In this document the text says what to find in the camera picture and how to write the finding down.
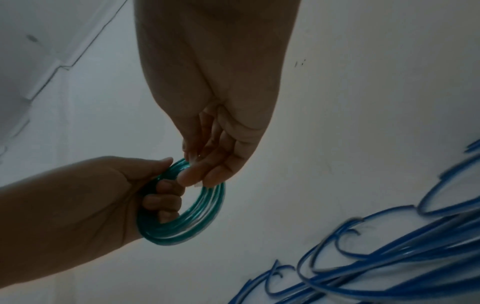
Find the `wire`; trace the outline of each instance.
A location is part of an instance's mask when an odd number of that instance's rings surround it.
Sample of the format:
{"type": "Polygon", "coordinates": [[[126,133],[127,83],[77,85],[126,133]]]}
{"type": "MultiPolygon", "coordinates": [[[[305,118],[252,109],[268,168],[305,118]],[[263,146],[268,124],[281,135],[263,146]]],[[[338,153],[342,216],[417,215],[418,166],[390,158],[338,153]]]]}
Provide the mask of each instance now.
{"type": "MultiPolygon", "coordinates": [[[[150,181],[141,191],[142,195],[156,193],[155,187],[162,179],[174,180],[178,174],[189,167],[184,159],[173,164],[168,171],[150,181]]],[[[225,197],[225,184],[215,188],[201,189],[196,202],[181,216],[172,222],[160,224],[157,213],[140,208],[137,226],[140,234],[157,245],[176,245],[183,243],[207,228],[220,212],[225,197]]]]}
{"type": "MultiPolygon", "coordinates": [[[[465,153],[480,150],[480,140],[467,146],[465,153]]],[[[455,165],[439,176],[439,182],[422,198],[417,207],[398,206],[382,210],[367,217],[351,218],[340,224],[318,245],[305,253],[296,267],[280,265],[275,261],[272,268],[257,277],[256,286],[265,282],[265,292],[277,304],[311,303],[327,294],[360,300],[361,303],[378,301],[405,301],[441,298],[480,291],[480,275],[465,278],[472,270],[480,270],[480,196],[437,210],[427,211],[432,199],[461,173],[480,163],[480,154],[455,165]],[[431,223],[384,245],[369,254],[348,252],[341,248],[340,239],[346,234],[360,235],[355,227],[359,224],[399,211],[413,211],[424,218],[434,218],[431,223]],[[350,265],[327,269],[315,268],[318,256],[330,243],[340,254],[356,261],[350,265]],[[442,262],[441,267],[416,276],[386,290],[356,290],[342,287],[362,278],[362,275],[394,264],[442,262]],[[302,273],[308,264],[314,275],[302,273]],[[280,270],[295,270],[301,283],[273,292],[270,280],[280,270]]],[[[255,288],[251,280],[230,301],[240,304],[255,288]]]]}

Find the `blue cable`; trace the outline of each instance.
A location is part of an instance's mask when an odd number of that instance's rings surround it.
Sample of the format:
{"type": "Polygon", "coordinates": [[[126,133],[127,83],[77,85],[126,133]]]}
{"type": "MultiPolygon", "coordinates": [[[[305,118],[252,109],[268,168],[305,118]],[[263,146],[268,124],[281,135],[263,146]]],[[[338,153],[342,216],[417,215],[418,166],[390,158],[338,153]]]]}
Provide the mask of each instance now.
{"type": "MultiPolygon", "coordinates": [[[[157,183],[162,179],[175,180],[189,163],[184,159],[173,164],[166,172],[150,181],[141,190],[142,195],[156,193],[157,183]]],[[[220,212],[225,197],[225,184],[215,188],[201,189],[196,202],[174,221],[160,224],[157,213],[141,207],[137,216],[140,234],[157,245],[176,245],[185,242],[206,229],[220,212]]]]}
{"type": "MultiPolygon", "coordinates": [[[[465,153],[480,150],[480,140],[467,146],[465,153]]],[[[466,170],[480,163],[480,153],[455,165],[439,176],[439,182],[422,198],[417,207],[413,205],[389,208],[367,217],[351,218],[330,234],[318,245],[305,253],[296,267],[280,265],[275,261],[272,268],[255,280],[249,280],[242,290],[230,301],[240,304],[260,283],[264,282],[265,292],[279,301],[277,304],[311,303],[327,294],[356,299],[361,303],[378,301],[406,301],[440,298],[463,293],[480,291],[480,275],[456,279],[472,269],[480,269],[480,196],[437,210],[427,211],[432,199],[450,182],[466,170]],[[415,211],[425,218],[436,218],[431,223],[416,229],[383,247],[369,253],[348,252],[340,248],[340,239],[346,234],[360,233],[355,226],[398,211],[415,211]],[[347,266],[328,269],[315,268],[319,255],[330,243],[344,256],[356,261],[347,266]],[[401,263],[450,261],[437,269],[416,276],[386,290],[355,290],[343,288],[346,283],[362,278],[373,269],[401,263]],[[308,264],[312,277],[302,274],[304,264],[308,264]],[[270,280],[273,275],[281,275],[282,270],[295,270],[301,283],[273,292],[270,280]]]]}

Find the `green cable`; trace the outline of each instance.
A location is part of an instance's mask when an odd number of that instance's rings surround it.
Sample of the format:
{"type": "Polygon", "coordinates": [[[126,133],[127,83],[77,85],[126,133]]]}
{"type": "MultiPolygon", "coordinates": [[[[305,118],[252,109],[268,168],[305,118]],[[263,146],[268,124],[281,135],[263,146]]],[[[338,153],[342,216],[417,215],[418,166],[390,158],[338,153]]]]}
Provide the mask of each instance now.
{"type": "MultiPolygon", "coordinates": [[[[162,179],[175,180],[180,172],[189,167],[182,159],[173,164],[166,172],[150,181],[141,191],[142,195],[156,193],[156,185],[162,179]]],[[[202,232],[220,212],[225,197],[225,183],[215,188],[201,189],[201,194],[185,213],[177,219],[160,224],[157,211],[140,207],[136,224],[140,234],[157,245],[169,246],[183,243],[202,232]]]]}

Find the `cable coil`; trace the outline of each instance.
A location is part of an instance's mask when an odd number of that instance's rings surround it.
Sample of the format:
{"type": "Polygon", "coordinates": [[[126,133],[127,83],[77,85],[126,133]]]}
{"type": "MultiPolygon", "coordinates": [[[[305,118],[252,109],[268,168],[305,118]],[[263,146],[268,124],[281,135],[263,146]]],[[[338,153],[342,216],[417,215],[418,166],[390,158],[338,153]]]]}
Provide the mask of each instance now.
{"type": "MultiPolygon", "coordinates": [[[[178,174],[189,166],[185,159],[176,162],[162,175],[145,185],[141,194],[156,193],[155,187],[160,180],[175,180],[178,174]]],[[[220,212],[224,197],[225,183],[215,188],[203,187],[196,202],[185,213],[165,224],[159,223],[156,212],[141,207],[136,221],[138,230],[145,239],[157,245],[169,246],[183,243],[211,224],[220,212]]]]}
{"type": "MultiPolygon", "coordinates": [[[[480,140],[468,145],[465,153],[480,150],[480,140]]],[[[298,261],[296,267],[280,265],[276,260],[271,270],[262,273],[242,287],[229,302],[240,304],[259,284],[265,282],[265,292],[278,299],[277,304],[312,303],[327,294],[356,299],[360,303],[379,301],[407,301],[454,296],[480,291],[480,275],[459,278],[472,270],[480,270],[480,196],[434,211],[427,211],[433,197],[451,183],[460,173],[480,163],[480,154],[454,166],[439,176],[440,181],[420,201],[418,207],[406,205],[383,210],[367,217],[351,218],[338,226],[322,242],[310,249],[298,261]],[[422,217],[434,219],[370,254],[348,252],[340,248],[343,235],[360,233],[355,226],[398,211],[411,210],[422,217]],[[350,265],[329,269],[315,268],[316,260],[330,243],[334,243],[340,254],[356,259],[350,265]],[[356,290],[342,288],[346,283],[357,280],[368,271],[401,263],[448,261],[437,269],[409,279],[387,290],[356,290]],[[314,274],[302,274],[304,264],[314,274]],[[280,275],[281,270],[296,271],[301,283],[281,291],[272,292],[270,280],[280,275]]]]}

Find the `hand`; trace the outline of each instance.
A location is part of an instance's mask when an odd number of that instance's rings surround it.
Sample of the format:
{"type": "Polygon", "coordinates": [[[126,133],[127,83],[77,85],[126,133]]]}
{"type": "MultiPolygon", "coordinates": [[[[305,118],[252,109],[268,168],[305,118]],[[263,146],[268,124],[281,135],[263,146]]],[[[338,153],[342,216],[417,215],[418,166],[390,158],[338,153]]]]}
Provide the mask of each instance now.
{"type": "Polygon", "coordinates": [[[185,189],[160,181],[157,194],[137,194],[165,172],[161,161],[103,157],[0,188],[0,287],[86,263],[140,238],[137,210],[178,217],[185,189]]]}
{"type": "Polygon", "coordinates": [[[213,187],[240,171],[270,123],[300,0],[136,0],[140,58],[153,97],[213,187]]]}

